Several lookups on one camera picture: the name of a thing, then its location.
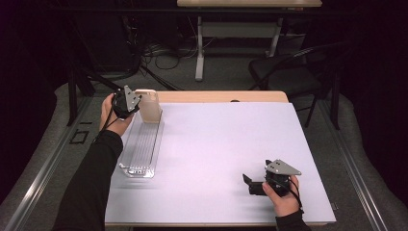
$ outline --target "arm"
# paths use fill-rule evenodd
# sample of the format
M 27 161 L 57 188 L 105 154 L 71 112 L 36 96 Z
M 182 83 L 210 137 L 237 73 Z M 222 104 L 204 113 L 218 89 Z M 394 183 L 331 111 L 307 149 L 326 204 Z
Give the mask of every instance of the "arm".
M 120 138 L 132 117 L 116 120 L 111 112 L 112 95 L 102 104 L 97 139 L 90 145 L 65 190 L 53 230 L 104 230 L 111 176 L 122 152 Z
M 291 180 L 291 190 L 298 194 L 299 182 L 294 175 L 291 176 Z M 276 213 L 276 224 L 280 231 L 311 230 L 310 227 L 308 227 L 303 221 L 303 211 L 300 210 L 297 199 L 291 193 L 280 197 L 268 183 L 265 182 L 264 184 L 262 184 L 262 187 L 274 205 Z

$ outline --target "black sleeve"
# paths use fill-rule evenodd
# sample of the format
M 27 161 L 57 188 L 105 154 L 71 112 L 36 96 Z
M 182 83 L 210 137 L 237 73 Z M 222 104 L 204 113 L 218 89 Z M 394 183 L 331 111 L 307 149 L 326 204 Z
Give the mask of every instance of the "black sleeve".
M 302 211 L 284 217 L 276 217 L 276 224 L 279 231 L 310 231 L 311 228 L 305 224 L 302 218 Z
M 104 230 L 111 177 L 123 150 L 120 136 L 99 133 L 66 188 L 53 230 Z

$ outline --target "cable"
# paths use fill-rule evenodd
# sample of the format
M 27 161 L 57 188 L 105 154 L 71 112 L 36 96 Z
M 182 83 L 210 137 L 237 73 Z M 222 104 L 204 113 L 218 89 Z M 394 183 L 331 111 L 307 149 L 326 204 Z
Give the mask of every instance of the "cable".
M 117 94 L 114 94 L 114 98 L 113 98 L 112 102 L 116 102 L 116 99 L 117 99 Z M 93 139 L 92 143 L 96 142 L 99 139 L 101 133 L 104 132 L 109 126 L 111 126 L 114 122 L 117 121 L 117 118 L 116 118 L 114 121 L 109 123 L 109 120 L 111 119 L 113 111 L 114 111 L 114 107 L 111 107 L 111 109 L 109 110 L 109 113 L 108 113 L 108 117 L 106 118 L 105 124 L 102 126 L 102 129 L 99 131 L 98 135 L 96 135 L 95 139 Z
M 192 53 L 190 56 L 184 57 L 184 58 L 191 58 L 191 57 L 193 57 L 193 56 L 195 55 L 195 53 L 197 53 L 197 51 L 198 51 L 198 35 L 197 35 L 197 33 L 195 32 L 194 27 L 192 26 L 192 23 L 191 23 L 190 18 L 189 18 L 189 17 L 187 17 L 187 18 L 189 19 L 189 23 L 190 23 L 190 26 L 191 26 L 191 30 L 192 30 L 192 32 L 194 33 L 195 49 L 194 49 L 194 53 Z
M 150 76 L 153 77 L 153 79 L 155 79 L 159 84 L 161 84 L 162 86 L 164 86 L 165 88 L 167 88 L 168 90 L 183 90 L 173 84 L 171 84 L 169 81 L 163 79 L 162 77 L 154 74 L 151 70 L 149 70 L 146 66 L 141 65 L 140 66 L 141 69 L 145 70 L 146 73 L 148 73 Z
M 155 66 L 156 66 L 157 68 L 159 68 L 159 69 L 163 69 L 163 70 L 174 69 L 174 68 L 180 63 L 180 57 L 179 57 L 177 54 L 175 54 L 175 57 L 176 57 L 176 59 L 177 59 L 177 62 L 176 62 L 175 65 L 173 65 L 173 66 L 171 66 L 171 67 L 160 67 L 160 66 L 157 64 L 157 61 L 159 60 L 159 57 L 161 57 L 161 56 L 157 56 L 156 59 L 155 59 L 155 61 L 154 61 Z
M 126 73 L 119 75 L 119 76 L 115 76 L 115 77 L 106 77 L 104 76 L 105 79 L 110 80 L 110 81 L 118 81 L 118 80 L 122 80 L 122 79 L 127 79 L 129 77 L 132 77 L 133 75 L 137 74 L 138 70 L 137 69 L 132 69 L 127 71 Z

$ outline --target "desk leg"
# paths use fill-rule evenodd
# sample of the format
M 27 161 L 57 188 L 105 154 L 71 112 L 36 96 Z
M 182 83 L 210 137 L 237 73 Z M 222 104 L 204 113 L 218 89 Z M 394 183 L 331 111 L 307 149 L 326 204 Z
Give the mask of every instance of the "desk leg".
M 270 49 L 267 52 L 267 57 L 273 57 L 275 55 L 276 46 L 278 44 L 278 40 L 280 36 L 280 31 L 282 29 L 282 22 L 283 22 L 283 18 L 279 18 L 276 23 L 275 35 L 273 36 L 272 44 L 270 45 Z
M 203 32 L 202 32 L 202 22 L 201 16 L 198 17 L 197 23 L 197 66 L 195 68 L 195 81 L 203 80 L 203 70 L 204 70 L 204 51 L 203 51 Z

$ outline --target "gray carpet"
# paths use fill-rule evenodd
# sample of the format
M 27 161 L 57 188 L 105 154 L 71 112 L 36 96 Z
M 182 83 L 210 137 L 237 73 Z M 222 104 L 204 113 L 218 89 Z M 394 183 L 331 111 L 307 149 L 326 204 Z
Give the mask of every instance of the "gray carpet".
M 281 52 L 284 49 L 295 49 L 295 45 L 292 42 L 295 42 L 295 40 L 283 42 L 280 46 Z M 247 71 L 247 64 L 252 59 L 263 57 L 265 51 L 263 47 L 268 47 L 268 43 L 264 40 L 220 39 L 213 41 L 206 49 L 204 80 L 199 83 L 194 80 L 194 58 L 180 60 L 180 63 L 171 70 L 159 69 L 154 65 L 153 59 L 149 64 L 149 68 L 154 73 L 185 90 L 246 90 L 253 84 Z M 171 66 L 175 64 L 172 62 L 175 62 L 173 58 L 162 56 L 158 60 L 158 66 L 165 67 L 165 65 Z M 165 90 L 163 86 L 160 86 L 150 76 L 144 76 L 141 72 L 131 78 L 116 81 L 116 83 L 120 86 L 129 85 L 131 89 L 148 88 Z M 46 188 L 40 195 L 37 204 L 35 204 L 32 211 L 27 213 L 26 219 L 23 220 L 23 224 L 20 226 L 23 227 L 22 230 L 49 230 L 52 226 L 64 189 L 97 132 L 100 103 L 103 97 L 108 92 L 111 92 L 111 90 L 101 84 L 94 83 L 94 85 L 97 89 L 97 94 L 88 101 L 84 100 L 89 102 L 89 104 L 84 109 L 84 114 L 79 117 L 78 122 L 72 128 L 73 133 L 75 131 L 79 133 L 76 136 L 71 133 L 71 136 L 63 140 L 65 143 L 62 148 L 62 157 L 52 177 L 48 179 Z M 33 155 L 33 159 L 21 176 L 20 181 L 0 206 L 1 230 L 5 229 L 14 211 L 40 172 L 43 163 L 46 162 L 50 155 L 53 155 L 53 152 L 60 144 L 61 137 L 64 136 L 68 110 L 66 86 L 57 90 L 57 95 L 59 101 L 56 112 L 49 128 L 44 134 L 41 144 L 38 146 L 38 150 Z M 296 107 L 301 107 L 308 103 L 310 103 L 310 97 L 294 101 Z M 388 191 L 381 177 L 370 165 L 370 161 L 364 153 L 352 105 L 347 99 L 341 97 L 341 131 L 335 133 L 333 133 L 332 125 L 327 122 L 326 107 L 325 101 L 319 103 L 309 128 L 304 129 L 304 132 L 328 197 L 338 207 L 334 212 L 337 222 L 322 227 L 313 227 L 313 230 L 375 230 L 361 202 L 361 195 L 355 190 L 356 188 L 350 180 L 350 174 L 347 172 L 344 163 L 344 149 L 339 146 L 339 137 L 335 136 L 336 134 L 340 134 L 344 139 L 346 149 L 351 153 L 356 166 L 360 170 L 370 190 L 372 200 L 375 202 L 388 230 L 408 230 L 407 208 Z M 308 111 L 298 113 L 299 120 L 302 123 L 304 123 L 307 113 Z M 85 131 L 88 131 L 88 136 L 85 142 L 81 143 L 86 134 L 82 132 Z M 129 227 L 108 227 L 108 230 L 129 230 Z M 135 230 L 170 229 L 137 228 Z M 214 228 L 213 230 L 245 229 Z

